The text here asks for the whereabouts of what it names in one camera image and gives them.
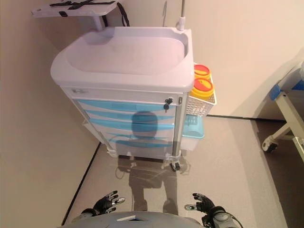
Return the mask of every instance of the wall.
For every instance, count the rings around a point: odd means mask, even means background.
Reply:
[[[48,1],[1,1],[1,227],[60,226],[97,146],[50,77],[81,32],[76,18],[35,19]]]
[[[175,26],[181,0],[128,0],[131,26]],[[267,93],[304,46],[301,0],[187,0],[194,60],[212,70],[218,105],[210,114],[280,119]]]

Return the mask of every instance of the blue trim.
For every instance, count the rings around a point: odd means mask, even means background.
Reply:
[[[146,124],[146,123],[131,123],[131,122],[118,122],[109,120],[90,119],[90,122],[104,127],[128,130],[133,132],[155,132],[161,130],[174,129],[174,125],[169,124]]]
[[[299,81],[293,88],[293,90],[304,90],[304,81]]]
[[[135,136],[132,134],[117,134],[117,133],[107,133],[107,134],[111,134],[113,136],[120,136],[120,137],[126,137],[129,139],[148,139],[148,140],[155,140],[155,139],[166,139],[167,137],[152,137],[152,136]]]
[[[142,114],[126,114],[126,113],[110,113],[110,112],[100,112],[94,110],[85,110],[87,113],[94,115],[104,116],[112,119],[120,120],[130,120],[133,122],[157,122],[158,120],[167,120],[172,119],[173,116],[164,116],[164,115],[142,115]]]
[[[125,111],[125,112],[153,112],[164,110],[163,105],[158,104],[136,104],[127,102],[109,102],[109,101],[92,101],[92,100],[78,100],[81,103],[91,105],[98,108],[105,108],[109,110]]]
[[[160,143],[148,143],[148,142],[134,142],[134,141],[124,141],[124,140],[108,140],[117,144],[122,144],[132,147],[142,147],[142,148],[157,148],[157,147],[171,147],[171,144],[160,144]]]
[[[279,96],[280,92],[281,92],[281,88],[279,87],[278,84],[275,84],[275,86],[272,87],[272,89],[269,92],[270,99],[274,101]]]

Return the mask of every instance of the caster wheel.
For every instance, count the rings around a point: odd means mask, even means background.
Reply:
[[[266,153],[271,153],[272,151],[274,151],[277,148],[277,144],[272,143],[269,145],[268,149],[265,151]]]
[[[181,166],[178,162],[170,163],[171,169],[173,172],[179,171],[181,169]]]
[[[277,148],[277,145],[277,141],[275,141],[272,136],[269,136],[264,140],[262,144],[262,149],[263,151],[270,153]]]

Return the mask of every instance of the floor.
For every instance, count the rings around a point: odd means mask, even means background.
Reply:
[[[204,118],[205,138],[183,153],[181,171],[166,162],[115,159],[99,149],[69,213],[67,223],[105,194],[118,190],[125,203],[117,211],[145,210],[179,214],[201,222],[202,213],[186,211],[191,194],[202,193],[235,215],[246,228],[302,227],[304,164],[292,142],[264,154],[260,144],[282,123]]]

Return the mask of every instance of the white wire basket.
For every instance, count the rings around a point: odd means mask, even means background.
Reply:
[[[211,108],[216,104],[217,98],[215,95],[215,90],[213,95],[211,95],[208,100],[202,100],[189,96],[186,113],[190,115],[206,116],[210,112]]]

